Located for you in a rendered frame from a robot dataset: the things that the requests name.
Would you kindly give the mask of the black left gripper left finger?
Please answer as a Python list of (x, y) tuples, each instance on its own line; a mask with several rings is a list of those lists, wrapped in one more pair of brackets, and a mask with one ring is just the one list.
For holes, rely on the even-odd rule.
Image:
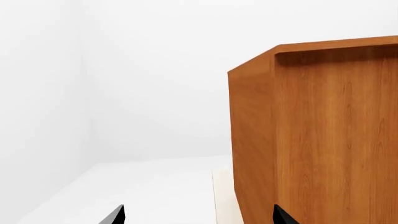
[(108, 216), (106, 216), (99, 224), (124, 224), (126, 219), (124, 205), (119, 205)]

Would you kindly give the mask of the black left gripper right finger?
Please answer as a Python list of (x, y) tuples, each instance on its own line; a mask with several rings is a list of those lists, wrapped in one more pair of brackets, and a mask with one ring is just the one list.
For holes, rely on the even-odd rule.
[(279, 205), (274, 205), (272, 214), (274, 224), (300, 224)]

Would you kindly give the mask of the brown wooden cabinet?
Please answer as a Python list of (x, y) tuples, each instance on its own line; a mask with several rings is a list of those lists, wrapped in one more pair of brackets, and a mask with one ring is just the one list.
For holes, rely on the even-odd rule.
[(398, 35), (281, 44), (228, 84), (244, 224), (398, 224)]

